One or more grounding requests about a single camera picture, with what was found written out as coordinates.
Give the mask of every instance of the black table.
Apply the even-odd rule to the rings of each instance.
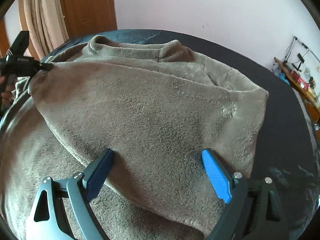
[[[239,70],[269,92],[251,177],[273,179],[288,218],[290,239],[297,239],[318,208],[319,152],[310,138],[316,138],[315,131],[310,134],[306,115],[292,88],[247,57],[190,35],[159,30],[118,30],[98,34],[122,43],[161,44],[179,40],[183,46]],[[93,36],[70,39],[48,56],[87,42]]]

